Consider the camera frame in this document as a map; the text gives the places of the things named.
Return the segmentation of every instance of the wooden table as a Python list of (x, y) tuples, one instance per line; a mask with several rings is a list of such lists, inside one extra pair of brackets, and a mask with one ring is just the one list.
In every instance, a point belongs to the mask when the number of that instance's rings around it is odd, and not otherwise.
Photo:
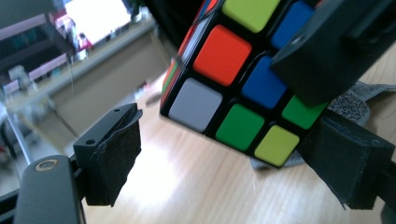
[[(396, 47), (362, 78), (396, 84)], [(380, 223), (374, 210), (344, 209), (306, 164), (255, 171), (249, 159), (159, 116), (145, 106), (161, 81), (138, 100), (142, 153), (115, 206), (88, 207), (88, 223)], [(370, 102), (367, 127), (396, 144), (396, 94)]]

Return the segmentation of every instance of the rubik's cube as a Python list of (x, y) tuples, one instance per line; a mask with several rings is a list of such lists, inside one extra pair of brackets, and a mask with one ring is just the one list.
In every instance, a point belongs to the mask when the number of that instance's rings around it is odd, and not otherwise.
[(316, 2), (204, 1), (167, 71), (161, 114), (281, 167), (327, 106), (305, 105), (270, 67)]

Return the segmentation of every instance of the screw hole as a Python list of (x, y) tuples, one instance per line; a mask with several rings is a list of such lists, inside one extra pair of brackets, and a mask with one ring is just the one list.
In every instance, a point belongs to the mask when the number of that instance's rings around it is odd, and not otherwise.
[(92, 145), (94, 143), (95, 143), (95, 140), (93, 140), (93, 139), (90, 139), (90, 140), (85, 142), (85, 144), (87, 144), (87, 145)]
[(58, 164), (58, 160), (56, 159), (51, 159), (51, 160), (46, 160), (40, 162), (38, 165), (35, 166), (36, 171), (48, 171), (52, 168), (54, 168)]

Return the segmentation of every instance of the green sticker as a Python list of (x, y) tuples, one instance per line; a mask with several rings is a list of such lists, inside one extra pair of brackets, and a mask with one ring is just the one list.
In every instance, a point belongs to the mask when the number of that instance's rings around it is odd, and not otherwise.
[(263, 124), (263, 117), (242, 105), (234, 105), (216, 132), (216, 138), (240, 151), (246, 151)]
[(274, 125), (257, 146), (254, 155), (263, 161), (281, 166), (299, 141), (299, 136)]
[(293, 96), (283, 110), (282, 117), (307, 130), (314, 124), (327, 104), (308, 106), (296, 96)]
[(170, 72), (168, 79), (166, 79), (165, 84), (163, 85), (163, 93), (165, 92), (166, 88), (168, 88), (169, 82), (172, 80), (173, 75), (177, 69), (177, 63), (175, 63), (172, 67), (172, 71)]
[(278, 4), (279, 0), (226, 0), (222, 11), (252, 33), (258, 33), (270, 20)]

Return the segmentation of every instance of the table surface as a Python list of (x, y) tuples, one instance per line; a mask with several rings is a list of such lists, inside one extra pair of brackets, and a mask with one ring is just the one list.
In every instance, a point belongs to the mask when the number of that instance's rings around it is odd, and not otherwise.
[[(396, 45), (361, 80), (396, 84)], [(113, 208), (84, 203), (88, 223), (380, 223), (374, 210), (343, 208), (306, 164), (255, 171), (249, 159), (161, 118), (146, 106), (154, 83), (137, 102), (142, 152)], [(396, 93), (370, 102), (367, 128), (396, 144)]]

